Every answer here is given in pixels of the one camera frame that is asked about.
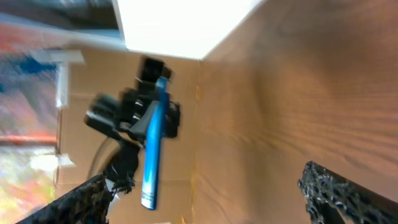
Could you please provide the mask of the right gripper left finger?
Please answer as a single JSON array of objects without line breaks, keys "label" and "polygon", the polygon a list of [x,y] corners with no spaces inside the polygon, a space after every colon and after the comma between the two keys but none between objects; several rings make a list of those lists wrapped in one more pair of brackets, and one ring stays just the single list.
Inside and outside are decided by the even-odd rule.
[{"label": "right gripper left finger", "polygon": [[107,224],[114,194],[98,174],[17,224]]}]

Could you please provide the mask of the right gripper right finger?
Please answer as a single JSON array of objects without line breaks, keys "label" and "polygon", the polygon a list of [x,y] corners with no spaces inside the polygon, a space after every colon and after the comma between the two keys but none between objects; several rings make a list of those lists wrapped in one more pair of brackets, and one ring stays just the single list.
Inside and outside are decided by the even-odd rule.
[{"label": "right gripper right finger", "polygon": [[312,224],[397,224],[397,202],[352,182],[316,162],[306,163],[298,187]]}]

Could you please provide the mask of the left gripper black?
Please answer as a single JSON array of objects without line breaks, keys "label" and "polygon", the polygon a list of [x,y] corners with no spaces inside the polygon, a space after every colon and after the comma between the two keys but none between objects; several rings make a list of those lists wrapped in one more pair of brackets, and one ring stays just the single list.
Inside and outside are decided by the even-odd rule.
[{"label": "left gripper black", "polygon": [[[180,126],[180,104],[170,101],[167,105],[165,117],[165,131],[163,138],[174,139],[178,135]],[[119,111],[119,130],[131,139],[144,143],[150,121],[159,104],[159,97],[154,90],[127,89],[121,94]]]}]

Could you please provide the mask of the Galaxy smartphone blue screen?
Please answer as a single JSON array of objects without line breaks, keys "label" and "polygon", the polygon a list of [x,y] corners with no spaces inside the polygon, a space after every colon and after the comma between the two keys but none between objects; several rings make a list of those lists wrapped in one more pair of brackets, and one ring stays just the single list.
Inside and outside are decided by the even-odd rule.
[{"label": "Galaxy smartphone blue screen", "polygon": [[169,102],[167,82],[166,78],[160,77],[155,84],[159,100],[154,102],[154,112],[150,115],[146,135],[146,156],[142,180],[141,205],[148,210],[155,210],[157,207],[160,152],[163,133],[165,131],[166,107]]}]

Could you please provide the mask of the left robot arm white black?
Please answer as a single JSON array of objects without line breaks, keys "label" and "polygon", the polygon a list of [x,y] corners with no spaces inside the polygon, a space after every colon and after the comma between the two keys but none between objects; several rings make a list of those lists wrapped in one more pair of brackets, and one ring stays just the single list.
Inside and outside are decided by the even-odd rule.
[{"label": "left robot arm white black", "polygon": [[[163,131],[159,137],[176,138],[180,125],[180,104],[170,101],[164,119]],[[142,134],[130,133],[129,137],[130,141],[120,139],[118,151],[103,169],[108,189],[114,193],[128,194],[132,190],[135,186],[134,174],[139,165],[139,151],[154,143],[154,135],[149,134],[146,129]]]}]

